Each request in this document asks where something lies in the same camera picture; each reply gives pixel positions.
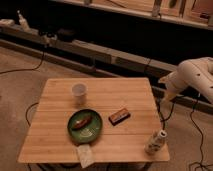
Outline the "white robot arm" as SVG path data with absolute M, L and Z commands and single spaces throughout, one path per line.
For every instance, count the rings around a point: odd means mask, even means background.
M 161 77 L 159 83 L 166 87 L 164 101 L 192 87 L 213 104 L 213 57 L 184 60 L 174 71 Z

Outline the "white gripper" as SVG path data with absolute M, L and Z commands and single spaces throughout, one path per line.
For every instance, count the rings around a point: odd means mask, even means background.
M 177 96 L 177 93 L 187 88 L 185 76 L 178 71 L 173 71 L 161 77 L 158 82 L 163 83 L 167 89 L 164 91 L 163 101 L 171 101 Z

